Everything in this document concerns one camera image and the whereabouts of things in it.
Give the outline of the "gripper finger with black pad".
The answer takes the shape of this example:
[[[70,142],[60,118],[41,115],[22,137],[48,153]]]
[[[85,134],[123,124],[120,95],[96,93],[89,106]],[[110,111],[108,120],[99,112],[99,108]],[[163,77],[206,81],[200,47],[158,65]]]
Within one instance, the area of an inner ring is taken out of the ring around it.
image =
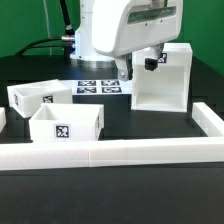
[[[145,69],[154,71],[158,67],[158,61],[163,51],[164,44],[158,44],[149,48],[149,53],[145,58]]]
[[[132,79],[132,55],[126,54],[115,58],[118,69],[118,79],[121,81],[129,81]]]

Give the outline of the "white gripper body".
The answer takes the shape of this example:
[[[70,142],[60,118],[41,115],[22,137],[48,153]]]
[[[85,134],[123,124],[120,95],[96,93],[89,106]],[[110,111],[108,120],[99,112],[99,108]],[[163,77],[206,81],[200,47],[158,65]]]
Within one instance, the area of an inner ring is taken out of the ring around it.
[[[178,37],[183,0],[95,0],[92,44],[117,57]]]

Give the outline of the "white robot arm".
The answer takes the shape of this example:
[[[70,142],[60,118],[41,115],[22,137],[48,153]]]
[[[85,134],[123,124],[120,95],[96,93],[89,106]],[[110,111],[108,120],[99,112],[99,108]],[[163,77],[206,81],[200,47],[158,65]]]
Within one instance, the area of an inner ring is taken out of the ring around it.
[[[81,66],[115,65],[118,78],[132,78],[132,54],[147,48],[144,65],[158,66],[164,44],[178,37],[183,0],[79,0],[73,61]]]

